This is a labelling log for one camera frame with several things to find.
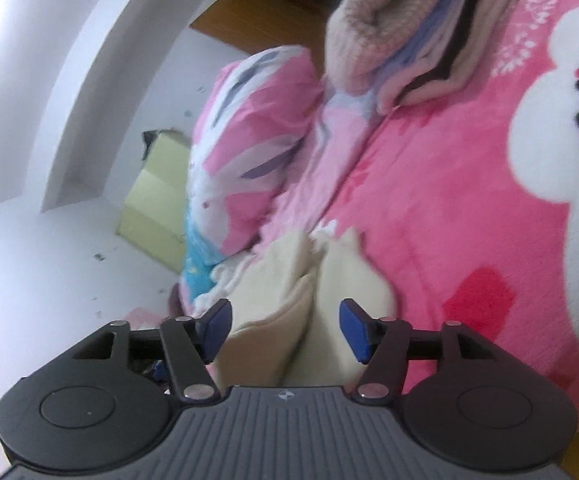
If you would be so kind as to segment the beige zip hoodie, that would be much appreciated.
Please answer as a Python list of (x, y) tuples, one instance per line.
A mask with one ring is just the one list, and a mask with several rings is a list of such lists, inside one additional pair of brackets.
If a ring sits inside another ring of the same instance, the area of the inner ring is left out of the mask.
[(291, 231), (252, 258), (227, 294), (233, 324), (211, 370), (219, 388), (350, 387), (364, 367), (339, 328), (341, 300), (373, 318), (396, 313), (391, 286), (355, 229)]

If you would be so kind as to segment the stack of folded clothes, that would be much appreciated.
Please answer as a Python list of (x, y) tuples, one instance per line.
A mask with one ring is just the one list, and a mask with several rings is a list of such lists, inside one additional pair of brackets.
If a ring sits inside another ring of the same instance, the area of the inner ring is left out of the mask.
[(402, 48), (375, 70), (376, 110), (423, 103), (462, 89), (510, 0), (438, 0)]

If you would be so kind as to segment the yellow-green wardrobe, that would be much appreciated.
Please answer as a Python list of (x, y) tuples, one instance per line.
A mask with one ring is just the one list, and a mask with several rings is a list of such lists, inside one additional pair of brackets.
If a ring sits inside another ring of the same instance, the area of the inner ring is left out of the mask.
[(185, 256), (185, 190), (190, 139), (173, 129), (142, 133), (142, 167), (123, 202), (117, 234), (179, 274)]

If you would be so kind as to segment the pink magenta floral bed blanket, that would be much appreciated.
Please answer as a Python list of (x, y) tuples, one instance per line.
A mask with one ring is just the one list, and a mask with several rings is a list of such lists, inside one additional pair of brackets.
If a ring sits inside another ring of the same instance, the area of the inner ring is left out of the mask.
[(514, 0), (469, 84), (395, 110), (326, 219), (404, 320), (467, 324), (579, 416), (579, 0)]

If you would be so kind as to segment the light pink quilt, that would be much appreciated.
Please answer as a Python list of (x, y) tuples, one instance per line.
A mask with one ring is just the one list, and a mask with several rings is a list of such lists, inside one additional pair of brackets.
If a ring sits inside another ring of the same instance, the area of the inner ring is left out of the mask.
[(261, 254), (289, 231), (314, 230), (380, 122), (374, 90), (352, 96), (325, 88), (323, 103), (287, 169), (283, 191), (273, 200), (254, 252)]

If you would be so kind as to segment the large pink blue cartoon pillow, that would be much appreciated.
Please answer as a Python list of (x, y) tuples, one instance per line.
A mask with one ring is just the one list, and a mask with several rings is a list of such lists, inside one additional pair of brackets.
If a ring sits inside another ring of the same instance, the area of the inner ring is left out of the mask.
[(311, 128), (323, 87), (309, 49), (261, 51), (219, 71), (192, 136), (186, 181), (185, 311), (202, 308), (211, 272), (249, 248)]

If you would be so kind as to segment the brown wooden door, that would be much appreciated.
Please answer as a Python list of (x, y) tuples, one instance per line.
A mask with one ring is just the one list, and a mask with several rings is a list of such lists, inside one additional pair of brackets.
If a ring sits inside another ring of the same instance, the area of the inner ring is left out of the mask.
[(247, 54), (280, 46), (310, 50), (324, 73), (327, 20), (341, 0), (216, 0), (190, 28)]

